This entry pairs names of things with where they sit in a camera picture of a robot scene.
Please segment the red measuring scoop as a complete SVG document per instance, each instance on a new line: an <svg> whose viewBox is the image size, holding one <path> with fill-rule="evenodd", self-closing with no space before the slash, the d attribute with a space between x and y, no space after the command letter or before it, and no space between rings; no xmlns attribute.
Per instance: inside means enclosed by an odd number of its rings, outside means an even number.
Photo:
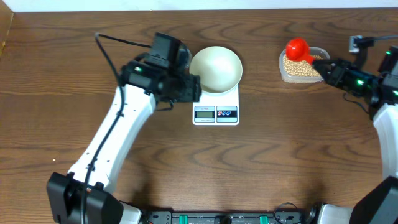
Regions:
<svg viewBox="0 0 398 224"><path fill-rule="evenodd" d="M287 58L294 62L306 61L310 65L315 60L310 55L310 48L303 38L294 38L290 40L285 47L285 54Z"/></svg>

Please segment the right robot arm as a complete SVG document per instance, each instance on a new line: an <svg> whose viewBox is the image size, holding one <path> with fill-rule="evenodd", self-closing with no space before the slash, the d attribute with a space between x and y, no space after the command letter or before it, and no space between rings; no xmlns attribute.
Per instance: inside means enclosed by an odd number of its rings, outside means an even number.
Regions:
<svg viewBox="0 0 398 224"><path fill-rule="evenodd" d="M353 208L324 204L317 223L397 223L397 47L386 52L375 76L347 60L315 60L324 81L364 98L381 148L383 181Z"/></svg>

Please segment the white kitchen scale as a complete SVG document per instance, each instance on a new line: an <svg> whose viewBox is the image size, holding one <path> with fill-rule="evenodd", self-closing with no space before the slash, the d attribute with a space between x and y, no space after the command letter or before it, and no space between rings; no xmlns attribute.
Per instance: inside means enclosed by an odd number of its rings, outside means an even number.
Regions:
<svg viewBox="0 0 398 224"><path fill-rule="evenodd" d="M237 126L239 124L239 85L223 93L203 91L193 103L192 123L197 126Z"/></svg>

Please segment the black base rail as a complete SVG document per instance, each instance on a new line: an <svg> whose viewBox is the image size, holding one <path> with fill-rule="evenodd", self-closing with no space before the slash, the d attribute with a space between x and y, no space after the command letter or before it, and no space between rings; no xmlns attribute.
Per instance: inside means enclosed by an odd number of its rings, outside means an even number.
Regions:
<svg viewBox="0 0 398 224"><path fill-rule="evenodd" d="M143 210L138 224L308 224L315 212L297 208L290 202L273 211L174 211L172 209Z"/></svg>

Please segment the clear plastic container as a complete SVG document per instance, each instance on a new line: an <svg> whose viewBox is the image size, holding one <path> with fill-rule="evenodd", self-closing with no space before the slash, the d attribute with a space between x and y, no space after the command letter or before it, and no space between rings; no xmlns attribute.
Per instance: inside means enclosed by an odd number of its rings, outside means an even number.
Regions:
<svg viewBox="0 0 398 224"><path fill-rule="evenodd" d="M282 51L279 57L279 70L282 80L287 83L316 83L323 81L321 75L306 61L289 60Z"/></svg>

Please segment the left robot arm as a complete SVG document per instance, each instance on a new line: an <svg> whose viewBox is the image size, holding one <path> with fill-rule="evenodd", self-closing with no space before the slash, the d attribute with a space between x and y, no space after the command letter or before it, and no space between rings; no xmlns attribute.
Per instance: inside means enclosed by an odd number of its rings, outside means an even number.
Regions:
<svg viewBox="0 0 398 224"><path fill-rule="evenodd" d="M67 174L54 172L47 195L55 223L139 223L142 212L113 196L119 172L137 134L165 102L193 103L200 77L187 72L192 55L179 39L156 33L149 52L117 70L98 44L116 79L112 105L89 146Z"/></svg>

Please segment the pile of soybeans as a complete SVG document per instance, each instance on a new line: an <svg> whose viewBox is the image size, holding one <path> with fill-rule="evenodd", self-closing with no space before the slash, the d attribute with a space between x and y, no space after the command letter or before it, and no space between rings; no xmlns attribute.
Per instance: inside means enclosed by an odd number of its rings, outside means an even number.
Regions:
<svg viewBox="0 0 398 224"><path fill-rule="evenodd" d="M289 60L285 55L283 57L284 70L297 77L319 77L320 74L313 69L313 67L307 61L294 62Z"/></svg>

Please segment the white round bowl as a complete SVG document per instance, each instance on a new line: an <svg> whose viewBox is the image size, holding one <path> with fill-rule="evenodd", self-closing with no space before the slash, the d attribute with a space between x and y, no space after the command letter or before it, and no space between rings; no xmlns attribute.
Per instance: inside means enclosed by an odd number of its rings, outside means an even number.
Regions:
<svg viewBox="0 0 398 224"><path fill-rule="evenodd" d="M200 85L205 92L222 94L239 84L243 65L232 50L212 46L200 50L193 57L189 72L200 77Z"/></svg>

